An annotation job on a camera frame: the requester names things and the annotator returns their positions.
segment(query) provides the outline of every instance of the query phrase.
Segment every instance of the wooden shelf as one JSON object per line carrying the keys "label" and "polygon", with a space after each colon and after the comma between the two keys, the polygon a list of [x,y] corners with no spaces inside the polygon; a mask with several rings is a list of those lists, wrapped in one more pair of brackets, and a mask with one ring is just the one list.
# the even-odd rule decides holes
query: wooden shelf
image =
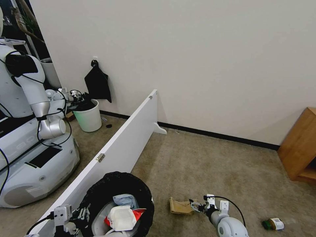
{"label": "wooden shelf", "polygon": [[278,154],[291,180],[316,183],[316,108],[307,107]]}
{"label": "wooden shelf", "polygon": [[316,180],[316,169],[313,168],[306,168],[303,170],[302,173],[299,175],[300,177],[303,178],[309,178],[309,179],[315,179]]}
{"label": "wooden shelf", "polygon": [[299,174],[299,177],[316,180],[316,158]]}

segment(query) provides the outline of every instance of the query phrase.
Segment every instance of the beige carpet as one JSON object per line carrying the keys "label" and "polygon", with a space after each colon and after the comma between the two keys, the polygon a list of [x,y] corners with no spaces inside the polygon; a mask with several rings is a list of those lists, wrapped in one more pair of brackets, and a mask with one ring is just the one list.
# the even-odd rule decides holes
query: beige carpet
{"label": "beige carpet", "polygon": [[[125,121],[106,118],[113,127],[103,126],[93,133],[81,131],[76,121],[71,123],[80,146],[78,169],[46,199],[17,209],[0,209],[0,236],[23,236]],[[207,193],[234,201],[244,214],[251,237],[315,236],[316,186],[290,181],[275,151],[173,129],[167,131],[167,135],[151,136],[132,171],[153,195],[155,216],[149,237],[215,237],[214,227],[203,214],[170,213],[170,196],[178,201],[197,198],[202,202]],[[229,214],[240,219],[232,205]],[[261,220],[271,217],[281,218],[285,230],[264,230]]]}

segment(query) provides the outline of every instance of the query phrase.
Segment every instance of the white pot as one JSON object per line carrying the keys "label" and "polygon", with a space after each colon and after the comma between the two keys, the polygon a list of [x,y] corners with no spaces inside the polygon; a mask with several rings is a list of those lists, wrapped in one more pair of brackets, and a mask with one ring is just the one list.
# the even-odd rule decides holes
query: white pot
{"label": "white pot", "polygon": [[52,63],[51,58],[45,58],[40,61],[42,64],[42,68],[44,70],[45,76],[49,82],[49,84],[56,90],[61,88],[60,81],[58,79],[55,67]]}
{"label": "white pot", "polygon": [[99,102],[95,99],[91,99],[91,102],[95,104],[95,107],[92,109],[85,111],[73,111],[81,129],[85,132],[96,131],[102,125]]}

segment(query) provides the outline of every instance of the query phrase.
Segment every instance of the black trash bag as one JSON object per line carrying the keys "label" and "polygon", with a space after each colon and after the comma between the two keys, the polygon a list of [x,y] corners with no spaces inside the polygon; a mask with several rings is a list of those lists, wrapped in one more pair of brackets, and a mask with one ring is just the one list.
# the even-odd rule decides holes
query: black trash bag
{"label": "black trash bag", "polygon": [[68,108],[71,111],[86,111],[94,108],[96,105],[92,103],[91,96],[88,93],[84,93],[80,96],[80,100],[72,102]]}
{"label": "black trash bag", "polygon": [[91,98],[107,99],[112,103],[107,74],[101,71],[96,60],[92,60],[91,66],[91,71],[85,76],[85,82]]}
{"label": "black trash bag", "polygon": [[140,208],[146,208],[138,222],[140,222],[135,237],[144,237],[148,234],[152,225],[154,216],[154,204],[152,196],[147,185],[139,178],[130,173],[112,172],[104,175],[102,179],[96,182],[83,198],[79,208],[73,213],[78,216],[79,212],[88,208],[89,221],[86,219],[70,220],[76,224],[76,227],[81,230],[83,237],[93,236],[92,223],[101,209],[108,203],[113,201],[113,196],[120,194],[131,194],[137,200]]}

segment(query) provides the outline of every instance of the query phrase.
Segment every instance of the white trash bin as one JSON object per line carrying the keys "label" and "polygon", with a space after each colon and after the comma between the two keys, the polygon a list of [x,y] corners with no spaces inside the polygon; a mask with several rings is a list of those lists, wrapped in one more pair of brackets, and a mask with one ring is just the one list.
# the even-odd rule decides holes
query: white trash bin
{"label": "white trash bin", "polygon": [[96,131],[102,125],[99,102],[95,99],[91,99],[91,102],[95,104],[95,107],[92,109],[85,111],[73,111],[81,129],[85,132]]}

